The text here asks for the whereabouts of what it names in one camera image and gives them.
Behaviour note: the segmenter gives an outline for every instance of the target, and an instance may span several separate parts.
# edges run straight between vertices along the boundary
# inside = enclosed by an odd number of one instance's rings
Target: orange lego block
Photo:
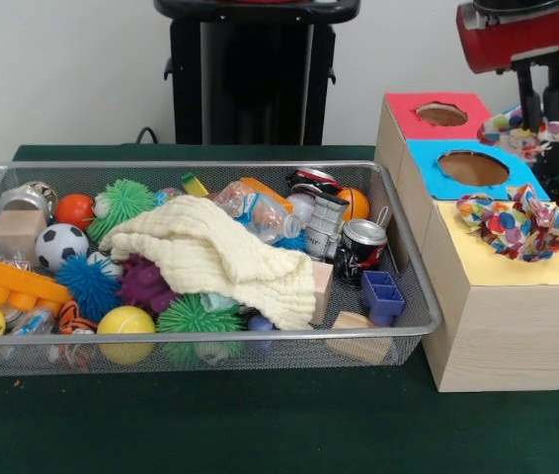
[[[19,311],[42,306],[57,315],[70,299],[68,289],[52,278],[0,263],[0,304],[9,302]]]
[[[256,193],[262,193],[263,195],[267,195],[269,198],[274,199],[280,203],[289,214],[292,214],[292,202],[277,194],[264,183],[261,183],[255,178],[240,178],[240,181],[253,188]]]

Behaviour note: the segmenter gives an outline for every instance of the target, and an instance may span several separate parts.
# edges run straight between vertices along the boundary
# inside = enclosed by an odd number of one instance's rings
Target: orange ball
[[[343,188],[337,194],[337,198],[344,199],[350,203],[346,213],[343,215],[344,222],[352,219],[367,219],[369,217],[369,201],[359,190]]]
[[[94,218],[93,200],[84,195],[63,197],[55,209],[55,220],[58,223],[75,225],[81,230],[86,230]]]

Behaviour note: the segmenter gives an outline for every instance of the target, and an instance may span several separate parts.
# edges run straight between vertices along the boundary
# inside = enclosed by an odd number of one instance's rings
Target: black soda can
[[[346,222],[334,260],[335,276],[343,283],[360,286],[365,270],[378,267],[387,234],[378,224],[365,219]]]

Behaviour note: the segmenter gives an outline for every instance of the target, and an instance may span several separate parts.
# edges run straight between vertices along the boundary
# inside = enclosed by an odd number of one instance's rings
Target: circular hole
[[[421,120],[438,126],[460,126],[468,122],[468,115],[456,106],[431,102],[416,109]]]
[[[510,170],[492,156],[474,151],[451,151],[438,160],[441,169],[462,185],[495,186],[505,183]]]

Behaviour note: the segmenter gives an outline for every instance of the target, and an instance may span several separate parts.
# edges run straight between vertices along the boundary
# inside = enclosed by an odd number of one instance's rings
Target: white wall
[[[517,100],[514,75],[468,71],[457,3],[363,0],[337,27],[327,143],[373,143],[385,90],[475,91],[496,111]],[[0,162],[22,143],[129,142],[146,124],[172,140],[169,55],[151,0],[0,0]]]

